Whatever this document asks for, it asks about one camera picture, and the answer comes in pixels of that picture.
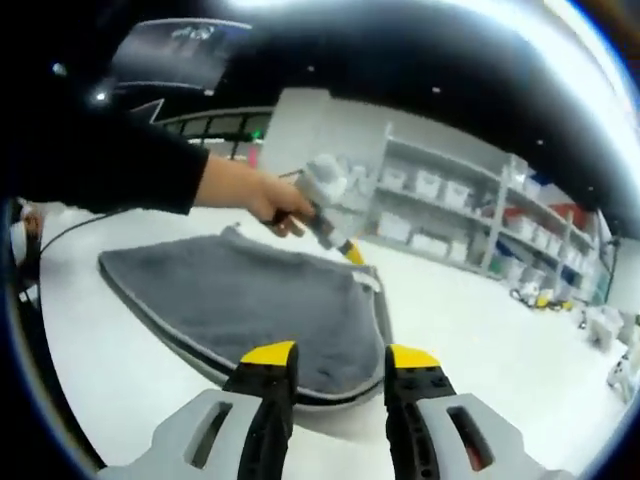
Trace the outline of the person's left hand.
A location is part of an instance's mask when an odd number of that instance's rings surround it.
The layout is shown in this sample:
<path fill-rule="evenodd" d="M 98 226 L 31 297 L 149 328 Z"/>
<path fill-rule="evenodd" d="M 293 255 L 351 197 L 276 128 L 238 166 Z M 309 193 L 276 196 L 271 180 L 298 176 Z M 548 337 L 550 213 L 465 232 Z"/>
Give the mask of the person's left hand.
<path fill-rule="evenodd" d="M 315 210 L 310 201 L 291 183 L 259 171 L 251 171 L 245 208 L 276 236 L 302 237 L 302 224 Z"/>

